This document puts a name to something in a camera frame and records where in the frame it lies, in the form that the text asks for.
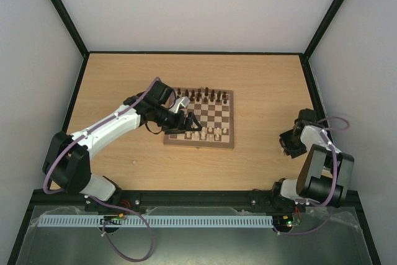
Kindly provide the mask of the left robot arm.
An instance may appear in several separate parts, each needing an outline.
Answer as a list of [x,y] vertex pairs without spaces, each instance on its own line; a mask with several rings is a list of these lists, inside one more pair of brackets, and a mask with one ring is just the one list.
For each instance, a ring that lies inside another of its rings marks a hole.
[[109,200],[117,186],[110,179],[93,174],[91,160],[107,145],[125,133],[149,122],[166,135],[199,132],[196,116],[183,110],[189,98],[177,97],[175,90],[155,78],[149,87],[124,100],[114,112],[95,124],[72,134],[58,132],[51,140],[43,165],[46,194],[83,194]]

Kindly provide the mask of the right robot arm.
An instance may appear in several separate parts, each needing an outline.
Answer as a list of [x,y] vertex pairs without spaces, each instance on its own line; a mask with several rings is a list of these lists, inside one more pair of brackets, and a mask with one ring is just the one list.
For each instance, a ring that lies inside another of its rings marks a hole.
[[354,157],[344,153],[328,136],[326,119],[319,120],[315,110],[302,109],[291,130],[279,136],[283,152],[306,160],[296,179],[274,183],[270,202],[277,210],[294,204],[340,207],[346,198]]

